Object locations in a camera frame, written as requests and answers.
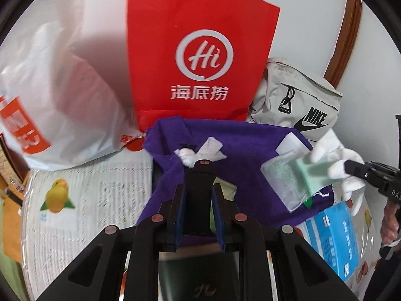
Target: gloved hand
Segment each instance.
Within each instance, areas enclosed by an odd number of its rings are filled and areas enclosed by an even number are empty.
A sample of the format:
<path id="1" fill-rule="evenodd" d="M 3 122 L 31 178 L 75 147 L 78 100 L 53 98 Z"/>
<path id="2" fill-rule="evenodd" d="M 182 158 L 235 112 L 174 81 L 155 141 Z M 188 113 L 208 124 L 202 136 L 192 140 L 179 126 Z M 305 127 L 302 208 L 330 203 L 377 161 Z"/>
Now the gloved hand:
<path id="1" fill-rule="evenodd" d="M 317 163 L 322 157 L 326 157 L 329 162 L 335 162 L 328 169 L 327 174 L 329 178 L 344 179 L 340 184 L 342 200 L 348 201 L 353 191 L 359 190 L 366 185 L 364 180 L 353 177 L 345 172 L 345 161 L 353 160 L 361 164 L 364 164 L 364 161 L 356 151 L 345 148 L 332 129 L 329 129 L 325 133 L 310 153 L 312 163 Z M 363 194 L 358 196 L 356 203 L 352 207 L 352 216 L 358 212 L 362 205 L 362 196 Z"/>

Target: wooden frame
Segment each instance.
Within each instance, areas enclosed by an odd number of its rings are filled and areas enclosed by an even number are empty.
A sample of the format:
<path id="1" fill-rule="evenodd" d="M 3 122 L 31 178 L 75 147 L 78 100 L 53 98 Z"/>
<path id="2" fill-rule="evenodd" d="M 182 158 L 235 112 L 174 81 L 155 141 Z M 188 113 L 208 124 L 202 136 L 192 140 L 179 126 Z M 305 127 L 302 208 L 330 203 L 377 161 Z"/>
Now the wooden frame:
<path id="1" fill-rule="evenodd" d="M 362 0 L 347 0 L 345 4 L 344 18 L 338 35 L 336 48 L 327 66 L 324 78 L 337 88 L 341 77 L 348 64 L 352 49 L 358 35 L 360 15 L 362 12 Z"/>

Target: purple cloth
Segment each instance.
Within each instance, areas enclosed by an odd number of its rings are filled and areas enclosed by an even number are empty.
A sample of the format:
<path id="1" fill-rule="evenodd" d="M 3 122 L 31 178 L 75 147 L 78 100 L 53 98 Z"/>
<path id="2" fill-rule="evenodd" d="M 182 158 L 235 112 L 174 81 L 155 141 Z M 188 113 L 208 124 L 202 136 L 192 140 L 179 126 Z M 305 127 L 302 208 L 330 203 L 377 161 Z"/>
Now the purple cloth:
<path id="1" fill-rule="evenodd" d="M 309 149 L 311 145 L 299 131 L 275 125 L 238 121 L 182 119 L 169 117 L 158 120 L 149 129 L 145 149 L 163 168 L 164 175 L 143 210 L 139 221 L 158 212 L 164 201 L 171 200 L 178 183 L 184 182 L 184 169 L 174 154 L 182 144 L 196 145 L 196 151 L 208 137 L 221 141 L 226 159 L 214 162 L 216 175 L 237 186 L 235 202 L 239 210 L 263 225 L 278 228 L 284 224 L 295 226 L 333 205 L 331 186 L 321 190 L 329 197 L 313 197 L 311 209 L 301 205 L 288 212 L 270 187 L 260 166 L 278 154 L 275 149 L 284 137 L 293 132 Z"/>

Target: orange text on bag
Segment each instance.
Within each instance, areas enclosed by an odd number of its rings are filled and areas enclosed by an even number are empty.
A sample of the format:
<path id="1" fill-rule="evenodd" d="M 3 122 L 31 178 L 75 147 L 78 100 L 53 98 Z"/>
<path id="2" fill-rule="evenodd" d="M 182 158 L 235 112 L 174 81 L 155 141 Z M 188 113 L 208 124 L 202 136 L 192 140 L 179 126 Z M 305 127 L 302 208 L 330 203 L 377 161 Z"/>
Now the orange text on bag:
<path id="1" fill-rule="evenodd" d="M 24 153 L 40 153 L 51 146 L 35 127 L 21 106 L 18 97 L 8 104 L 5 102 L 4 96 L 0 97 L 0 116 L 5 127 L 15 137 Z"/>

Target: finger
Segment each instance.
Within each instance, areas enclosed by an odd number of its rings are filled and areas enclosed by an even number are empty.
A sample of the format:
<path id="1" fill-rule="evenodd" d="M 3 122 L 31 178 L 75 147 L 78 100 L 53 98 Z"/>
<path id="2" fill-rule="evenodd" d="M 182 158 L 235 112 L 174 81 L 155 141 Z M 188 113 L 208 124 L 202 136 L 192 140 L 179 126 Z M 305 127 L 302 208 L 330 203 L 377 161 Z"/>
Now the finger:
<path id="1" fill-rule="evenodd" d="M 364 161 L 361 157 L 360 154 L 358 154 L 356 151 L 352 150 L 352 149 L 348 149 L 348 148 L 343 148 L 341 149 L 342 152 L 342 158 L 343 160 L 353 160 L 355 162 L 364 164 Z"/>
<path id="2" fill-rule="evenodd" d="M 388 227 L 382 226 L 380 229 L 380 236 L 384 243 L 390 244 L 397 239 L 397 234 L 391 231 Z"/>
<path id="3" fill-rule="evenodd" d="M 386 217 L 383 217 L 382 221 L 381 221 L 381 226 L 382 227 L 386 227 L 387 231 L 391 231 L 394 234 L 398 235 L 397 231 L 398 231 L 398 224 L 396 223 L 396 225 L 394 224 L 394 222 L 388 222 L 388 220 L 386 219 Z"/>
<path id="4" fill-rule="evenodd" d="M 392 239 L 389 238 L 384 232 L 383 229 L 380 229 L 380 237 L 384 244 L 389 245 L 392 244 Z"/>
<path id="5" fill-rule="evenodd" d="M 342 182 L 341 189 L 344 193 L 349 193 L 362 189 L 364 186 L 366 186 L 364 180 L 357 177 L 349 177 Z"/>
<path id="6" fill-rule="evenodd" d="M 363 201 L 363 193 L 360 193 L 356 197 L 356 201 L 354 202 L 354 205 L 351 207 L 351 216 L 354 217 L 360 209 L 360 206 L 362 206 L 362 201 Z"/>
<path id="7" fill-rule="evenodd" d="M 340 186 L 340 189 L 341 189 L 341 191 L 342 191 L 342 200 L 344 200 L 344 201 L 350 200 L 351 197 L 352 197 L 352 192 L 344 192 L 344 191 L 342 190 L 342 187 L 341 187 L 341 186 Z"/>
<path id="8" fill-rule="evenodd" d="M 397 231 L 399 228 L 398 221 L 395 218 L 396 211 L 397 205 L 391 201 L 387 201 L 386 207 L 384 207 L 384 219 L 387 222 L 387 226 L 393 231 Z"/>
<path id="9" fill-rule="evenodd" d="M 344 160 L 340 159 L 328 168 L 327 175 L 330 179 L 345 179 L 350 176 L 349 174 L 345 173 L 344 162 Z"/>
<path id="10" fill-rule="evenodd" d="M 329 129 L 324 136 L 319 139 L 316 146 L 311 151 L 310 161 L 316 163 L 323 156 L 341 147 L 343 147 L 342 143 L 339 141 L 334 131 Z"/>

